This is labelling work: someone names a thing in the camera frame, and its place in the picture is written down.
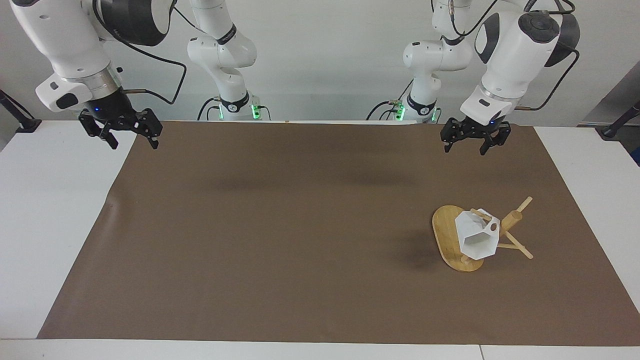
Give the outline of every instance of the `wooden peg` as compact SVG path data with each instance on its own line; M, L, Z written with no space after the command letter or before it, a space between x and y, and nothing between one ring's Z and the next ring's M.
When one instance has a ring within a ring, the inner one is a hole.
M524 200L524 202L522 204L520 204L520 206L518 207L518 209L516 211L518 212L523 212L524 209L527 208L527 206L529 206L529 204L531 203L531 201L533 200L533 198L530 196L527 198L527 200Z
M504 236L504 234L511 230L512 227L516 226L522 220L522 213L518 210L514 210L509 213L502 221L500 222L500 236Z
M478 210L476 210L476 209L471 209L471 212L472 212L474 215L477 215L477 216L481 217L482 219L484 219L484 220L486 220L486 221L489 221L489 222L493 221L493 218L492 218L492 217L490 217L490 216L489 216L489 215L487 215L487 214L481 213L480 211L478 211Z
M512 250L520 250L516 245L513 244L498 244L498 247L501 249L512 249Z
M518 249L522 251L522 254L524 254L529 259L533 259L533 254L531 254L527 250L527 248L525 248L518 240L516 240L516 238L514 238L509 231L504 234L507 236L507 239L509 239L509 241L513 243L513 245L516 245L516 247L518 247Z

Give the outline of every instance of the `black cable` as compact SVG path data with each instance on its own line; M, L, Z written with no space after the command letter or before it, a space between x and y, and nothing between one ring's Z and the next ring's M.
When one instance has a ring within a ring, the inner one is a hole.
M404 88L404 91L402 92L400 97L398 97L398 101L402 100L402 97L406 94L406 91L409 90L412 84L413 84L413 79L411 79L411 81L409 81L409 85L407 85L406 88ZM389 116L391 116L391 114L387 114L387 118L385 120L389 120Z
M383 101L383 102L379 103L378 105L376 105L376 106L373 108L373 110L371 110L371 112L369 113L369 115L367 116L367 121L368 121L369 119L371 119L371 115L373 115L373 113L374 113L374 112L376 112L376 110L377 110L377 109L379 109L379 108L380 108L380 106L384 106L384 105L389 105L389 102L388 102L388 101Z
M571 7L571 10L562 9L562 10L558 10L558 11L554 11L554 12L549 12L549 14L551 14L551 15L566 15L566 14L570 14L570 13L575 11L575 4L573 2L571 2L570 0L560 0L560 1L562 1L565 4L569 5ZM524 11L525 12L531 11L531 8L533 8L533 6L537 2L538 2L538 0L529 0L529 2L524 6Z
M560 80L558 80L558 82L554 86L553 90L551 90L551 93L547 97L547 100L545 100L545 102L543 102L542 105L538 106L537 108L530 108L528 106L517 106L516 110L520 110L520 111L538 111L538 110L544 108L547 105L547 103L549 102L549 100L551 100L551 98L554 96L554 93L556 92L556 90L558 89L560 84L563 82L564 78L569 74L569 71L571 71L571 69L578 62L578 59L580 58L580 51L578 51L576 49L569 48L567 45L564 45L562 43L558 43L558 44L564 46L565 48L569 49L572 53L574 53L575 54L575 59L573 60L571 65L569 65L569 67L565 70L564 74L560 77Z
M209 112L211 111L211 109L220 110L220 107L219 106L211 106L209 109L207 109L207 121L209 121Z
M202 105L202 107L200 108L200 112L198 113L198 117L196 118L196 121L200 121L200 118L202 117L202 113L204 112L204 109L207 107L207 105L209 105L210 102L215 101L216 98L212 97L208 100L206 100L204 102L204 104Z
M382 113L382 115L380 115L380 118L379 118L378 120L382 120L382 117L383 117L383 116L385 116L385 114L388 114L388 115L387 115L387 120L388 120L388 119L389 119L389 116L390 116L392 113L395 113L395 112L396 112L396 111L395 111L394 109L387 110L387 111L383 112L383 113Z
M178 13L178 15L180 15L189 25L191 25L192 28L198 30L201 33L205 33L203 29L200 29L199 27L195 26L186 16L184 16L184 14L182 12L180 12L180 10L178 10L178 8L174 7L173 8L175 10L175 12Z
M9 99L9 101L11 101L14 105L16 105L18 108L20 108L20 110L24 111L25 114L29 115L29 117L31 118L31 120L35 120L36 118L33 117L33 115L29 112L29 110L25 109L25 107L17 102L13 97L11 97L11 95L7 94L6 92L3 92L4 96L6 96L7 99Z
M482 21L484 20L484 18L487 16L487 14L489 14L489 12L491 11L491 9L498 3L498 0L493 0L493 2L491 3L491 5L486 9L486 11L484 12L484 14L482 15L482 17L480 17L480 20L478 20L478 22L476 23L476 25L474 25L473 28L471 28L471 30L469 30L467 33L460 33L458 31L458 28L456 27L456 16L455 14L451 15L451 24L453 25L453 31L456 32L456 34L458 34L459 37L466 37L469 36L471 33L473 33L478 26L480 26L480 24L482 23Z
M438 118L437 118L437 119L436 119L436 121L435 121L435 122L436 122L436 124L440 121L440 117L442 116L442 109L441 109L441 108L439 108L439 107L436 107L436 108L433 110L433 115L435 115L438 111L440 111L440 113L438 114Z
M145 94L149 94L149 95L153 95L157 98L159 98L160 100L166 102L169 105L173 105L175 104L176 99L178 99L178 95L180 94L180 90L182 90L182 84L184 83L184 78L187 76L187 65L178 62L178 61L173 61L173 60L169 60L169 59L165 59L165 58L161 58L160 56L156 56L153 54L150 54L142 49L138 49L137 47L131 45L128 41L124 40L120 35L118 35L116 29L109 29L109 27L107 26L107 24L104 23L104 20L102 20L102 17L98 14L98 5L97 5L97 0L93 0L92 1L92 6L93 6L93 13L95 14L96 19L98 19L98 21L100 22L100 25L102 25L102 27L109 32L109 34L111 34L111 36L116 39L117 41L123 43L124 45L126 45L129 49L132 49L134 51L137 51L138 53L142 54L142 55L146 55L152 59L164 62L164 63L169 63L172 65L177 65L182 67L182 77L180 78L180 82L178 83L178 88L175 91L175 94L173 95L173 99L171 101L169 101L168 99L166 99L165 97L163 97L162 95L159 95L158 93L155 93L151 90L147 90L147 89L140 89L142 90Z
M271 112L269 111L269 108L264 106L264 105L260 105L258 106L258 109L267 109L267 114L269 114L269 121L271 121Z
M554 0L554 3L556 3L556 6L558 7L559 11L564 11L564 6L562 6L562 3L560 2L560 0Z

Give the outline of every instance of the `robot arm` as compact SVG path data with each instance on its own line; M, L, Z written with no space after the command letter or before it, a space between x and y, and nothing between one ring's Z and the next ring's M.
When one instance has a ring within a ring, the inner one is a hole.
M404 65L413 73L413 87L404 96L404 119L427 122L436 108L442 86L436 71L458 71L468 67L472 58L471 46L457 35L449 5L455 8L456 29L464 31L472 0L434 0L433 28L441 34L439 41L418 41L404 50Z
M255 63L257 51L231 21L225 0L191 0L200 29L206 35L193 38L188 45L191 61L213 78L222 103L221 118L254 120L260 118L258 98L249 92L238 68Z
M160 121L151 109L133 109L101 39L114 32L129 43L156 45L166 36L174 4L175 0L12 0L20 25L53 67L54 74L36 88L40 100L55 112L84 109L79 120L87 134L112 149L118 142L111 130L133 131L156 148Z
M565 59L580 38L575 17L556 0L505 0L524 6L524 13L499 12L489 17L476 38L476 53L487 71L460 110L462 121L449 119L441 135L449 151L454 142L482 138L481 154L503 145L511 132L506 115L518 109L529 84L544 67Z

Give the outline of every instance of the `table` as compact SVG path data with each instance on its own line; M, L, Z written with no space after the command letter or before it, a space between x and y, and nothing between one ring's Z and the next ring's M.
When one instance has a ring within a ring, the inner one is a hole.
M640 309L640 222L633 216L640 212L640 169L619 143L602 141L592 129L536 131ZM640 348L32 340L134 140L129 133L117 137L120 146L111 151L87 137L76 121L44 122L35 134L16 135L0 152L0 338L7 339L0 340L3 359L640 358Z

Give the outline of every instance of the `oval wooden board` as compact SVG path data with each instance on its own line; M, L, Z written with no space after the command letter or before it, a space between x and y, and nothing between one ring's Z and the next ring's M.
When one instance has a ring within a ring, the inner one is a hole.
M460 252L458 232L456 230L456 218L464 209L453 205L442 206L433 214L431 223L433 232L436 235L440 255L447 265L460 272L476 271L484 263L483 259L469 259L462 261L463 254Z

